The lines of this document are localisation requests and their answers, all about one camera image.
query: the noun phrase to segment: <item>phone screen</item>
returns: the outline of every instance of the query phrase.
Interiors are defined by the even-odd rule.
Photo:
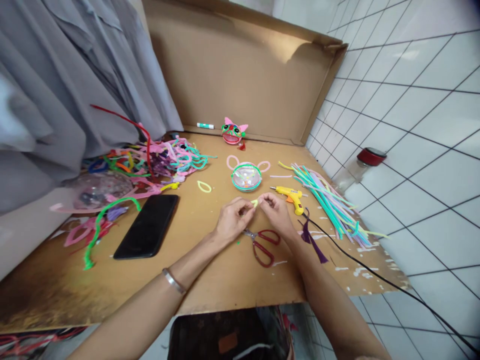
[[[120,260],[155,256],[160,250],[178,201],[177,195],[150,196],[113,254],[113,258]]]

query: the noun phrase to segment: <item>black cable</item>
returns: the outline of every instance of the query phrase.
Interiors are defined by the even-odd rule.
[[[373,271],[371,268],[369,268],[367,265],[365,265],[363,262],[361,262],[360,260],[357,260],[356,258],[354,258],[353,256],[351,256],[350,254],[348,254],[345,250],[343,250],[338,244],[337,242],[329,235],[327,234],[327,232],[325,230],[323,230],[315,221],[312,221],[310,220],[310,218],[303,214],[303,216],[307,219],[307,221],[310,221],[313,225],[315,225],[319,230],[321,230],[322,232],[325,233],[325,235],[327,235],[330,240],[335,244],[335,246],[342,252],[344,253],[347,257],[349,257],[350,259],[356,261],[357,263],[359,263],[360,265],[362,265],[365,269],[367,269],[369,272],[371,272],[373,275],[375,275],[377,278],[383,280],[384,282],[386,282],[387,284],[389,284],[390,286],[393,286],[394,288],[400,290],[402,293],[404,294],[407,294],[409,297],[417,300],[420,304],[422,304],[423,306],[425,306],[428,310],[431,311],[431,313],[433,315],[435,315],[437,318],[439,318],[451,331],[453,331],[453,333],[458,336],[458,338],[465,343],[465,345],[467,345],[470,350],[472,350],[477,356],[480,356],[480,351],[477,350],[472,344],[470,344],[462,335],[459,334],[459,332],[457,330],[455,330],[453,328],[453,326],[451,326],[443,317],[441,317],[435,310],[433,310],[430,306],[428,306],[423,300],[419,299],[418,297],[412,295],[411,293],[409,293],[408,291],[405,291],[403,290],[401,287],[395,285],[393,282],[387,280],[386,278],[384,278],[383,276],[377,274],[375,271]]]

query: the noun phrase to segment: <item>glass jar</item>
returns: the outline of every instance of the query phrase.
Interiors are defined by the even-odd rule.
[[[335,179],[333,188],[341,195],[353,184],[362,181],[364,174],[372,167],[377,167],[387,158],[387,153],[373,147],[366,147],[342,168]]]

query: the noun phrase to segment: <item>silver bracelet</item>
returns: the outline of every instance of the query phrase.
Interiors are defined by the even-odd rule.
[[[170,275],[170,272],[169,272],[169,269],[168,268],[164,268],[161,273],[163,275],[165,275],[165,279],[170,283],[170,285],[172,285],[180,294],[185,294],[187,292],[187,290],[184,289],[184,287],[182,285],[180,285],[174,278],[172,275]]]

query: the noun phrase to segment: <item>left hand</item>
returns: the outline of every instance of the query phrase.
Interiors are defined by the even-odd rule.
[[[254,205],[240,196],[221,207],[212,235],[223,245],[234,241],[254,217]]]

